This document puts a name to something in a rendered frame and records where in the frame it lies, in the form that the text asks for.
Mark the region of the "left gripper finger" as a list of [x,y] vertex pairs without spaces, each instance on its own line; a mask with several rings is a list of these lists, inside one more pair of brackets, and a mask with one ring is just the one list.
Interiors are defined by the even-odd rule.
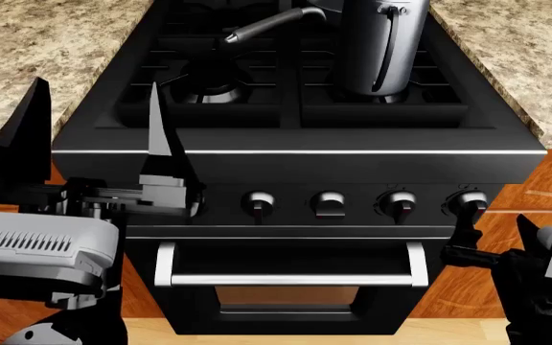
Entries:
[[205,185],[197,177],[176,132],[157,83],[149,97],[149,155],[141,169],[142,200],[153,206],[184,208],[192,218],[201,209]]
[[0,128],[0,203],[24,203],[51,178],[51,96],[37,77]]

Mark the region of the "stainless steel kettle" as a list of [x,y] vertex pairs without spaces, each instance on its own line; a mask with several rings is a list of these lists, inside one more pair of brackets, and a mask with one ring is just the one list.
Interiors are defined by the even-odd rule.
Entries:
[[429,0],[344,0],[333,84],[366,97],[406,88]]

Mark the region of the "wooden base cabinet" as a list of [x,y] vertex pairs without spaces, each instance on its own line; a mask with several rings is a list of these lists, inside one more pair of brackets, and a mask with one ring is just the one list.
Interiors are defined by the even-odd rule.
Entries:
[[[552,226],[552,149],[522,184],[504,186],[476,223],[483,232],[478,248],[500,253],[521,249],[517,216]],[[429,288],[412,318],[503,318],[491,273],[477,267],[446,267]]]
[[[97,337],[90,345],[127,345],[127,328],[123,318],[163,316],[128,258],[123,261],[120,297],[121,301],[106,304],[106,312],[84,312],[80,319],[88,322],[86,326],[78,321],[73,323],[78,330]],[[55,314],[56,310],[45,307],[41,302],[0,299],[0,342],[42,319],[51,319]]]

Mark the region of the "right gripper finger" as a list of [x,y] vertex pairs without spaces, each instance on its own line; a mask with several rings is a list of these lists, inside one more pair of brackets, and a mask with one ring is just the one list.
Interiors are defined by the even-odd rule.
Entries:
[[517,230],[525,252],[532,256],[547,256],[549,249],[538,238],[539,227],[525,215],[517,216]]
[[474,229],[473,216],[474,212],[459,212],[453,235],[448,241],[448,246],[459,246],[468,249],[477,248],[477,242],[482,238],[482,232]]

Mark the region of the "granite counter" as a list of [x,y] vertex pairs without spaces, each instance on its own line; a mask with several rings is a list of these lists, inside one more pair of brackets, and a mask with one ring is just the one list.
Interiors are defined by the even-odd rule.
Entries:
[[0,0],[0,128],[35,78],[58,134],[154,0]]
[[430,0],[429,12],[552,149],[552,0]]

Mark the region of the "black cast iron stove grate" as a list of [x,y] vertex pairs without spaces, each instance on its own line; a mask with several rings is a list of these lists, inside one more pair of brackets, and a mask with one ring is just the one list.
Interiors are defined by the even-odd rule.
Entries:
[[[238,28],[276,11],[272,0],[173,0],[146,58],[115,105],[119,122],[129,128],[147,127],[150,91],[156,82],[181,127],[276,127],[282,101],[276,35],[223,42]],[[170,84],[184,65],[196,59],[235,62],[252,79],[246,102],[176,103]]]
[[402,127],[402,128],[454,128],[461,123],[467,106],[460,103],[449,85],[417,84],[410,77],[406,88],[422,92],[425,104],[354,104],[335,103],[332,92],[343,90],[334,85],[333,68],[322,84],[306,84],[304,94],[315,99],[303,104],[302,123],[309,127]]

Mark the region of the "silver stove knob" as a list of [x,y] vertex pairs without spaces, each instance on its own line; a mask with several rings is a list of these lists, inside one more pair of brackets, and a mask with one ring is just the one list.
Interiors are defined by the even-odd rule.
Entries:
[[256,225],[262,225],[264,219],[274,212],[275,200],[268,192],[252,191],[242,196],[241,208],[253,218]]
[[458,216],[462,210],[470,210],[475,220],[481,218],[487,208],[487,196],[477,190],[457,192],[448,197],[443,205],[445,213],[455,216]]
[[345,196],[340,192],[320,192],[310,199],[310,207],[318,219],[345,218]]
[[377,198],[375,211],[402,225],[416,208],[417,197],[412,192],[400,190],[385,192]]

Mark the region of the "black kitchen stove range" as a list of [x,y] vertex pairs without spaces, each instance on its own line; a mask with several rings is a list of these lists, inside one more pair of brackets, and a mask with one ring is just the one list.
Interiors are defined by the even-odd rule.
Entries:
[[[115,105],[156,39],[173,0],[155,0],[58,133],[53,156],[63,177],[104,180],[113,188],[138,185],[149,150],[149,125],[129,128]],[[435,19],[428,18],[411,79],[449,85],[467,106],[454,128],[330,127],[302,123],[306,84],[331,73],[337,28],[315,16],[283,25],[275,34],[282,101],[275,127],[186,128],[177,133],[205,185],[192,218],[133,215],[128,239],[330,240],[451,237],[457,216],[444,212],[448,197],[477,190],[488,206],[503,186],[522,183],[545,148],[492,88]],[[396,225],[375,211],[385,192],[412,192],[416,208]],[[256,225],[241,207],[252,191],[275,197],[274,212]],[[345,196],[345,218],[316,218],[311,198]],[[225,306],[351,303],[355,287],[218,287]]]

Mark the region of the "black oven door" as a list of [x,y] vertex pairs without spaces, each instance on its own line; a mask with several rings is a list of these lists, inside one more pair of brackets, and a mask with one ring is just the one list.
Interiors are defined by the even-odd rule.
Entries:
[[[425,250],[428,287],[359,287],[349,304],[223,305],[218,286],[156,287],[161,243],[175,243],[175,274],[408,274],[406,244]],[[181,335],[391,335],[444,269],[446,238],[330,240],[128,239],[125,252],[176,333]]]

